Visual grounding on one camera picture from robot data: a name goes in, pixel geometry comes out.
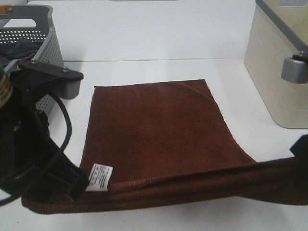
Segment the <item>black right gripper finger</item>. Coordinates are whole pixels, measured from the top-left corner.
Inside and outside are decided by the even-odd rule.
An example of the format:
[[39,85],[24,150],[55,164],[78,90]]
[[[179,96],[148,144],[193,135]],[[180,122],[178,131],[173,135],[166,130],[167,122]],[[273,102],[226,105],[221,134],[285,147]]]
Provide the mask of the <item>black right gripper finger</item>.
[[308,136],[302,135],[290,148],[291,153],[301,160],[308,159]]

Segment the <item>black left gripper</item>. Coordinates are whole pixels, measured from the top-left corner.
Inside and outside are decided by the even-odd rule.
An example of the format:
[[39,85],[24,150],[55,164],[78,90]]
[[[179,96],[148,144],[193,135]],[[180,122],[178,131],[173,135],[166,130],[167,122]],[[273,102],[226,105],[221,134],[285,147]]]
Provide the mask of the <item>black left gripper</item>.
[[72,134],[67,109],[56,94],[46,94],[57,102],[66,122],[64,141],[57,145],[47,115],[36,108],[39,99],[17,81],[20,72],[13,78],[0,73],[0,188],[10,200],[46,200],[60,191],[76,202],[89,178],[64,154]]

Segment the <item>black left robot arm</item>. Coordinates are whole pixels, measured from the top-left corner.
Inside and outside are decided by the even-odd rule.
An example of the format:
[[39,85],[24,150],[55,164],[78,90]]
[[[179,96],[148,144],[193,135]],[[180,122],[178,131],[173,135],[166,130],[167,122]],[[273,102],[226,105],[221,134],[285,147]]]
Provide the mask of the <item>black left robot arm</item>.
[[[9,196],[6,205],[24,197],[45,202],[54,191],[77,201],[89,184],[86,172],[64,154],[72,124],[67,109],[53,89],[81,80],[79,72],[61,73],[59,68],[26,67],[8,77],[0,73],[0,188]],[[58,146],[50,137],[48,117],[36,108],[45,95],[60,107],[66,135]]]

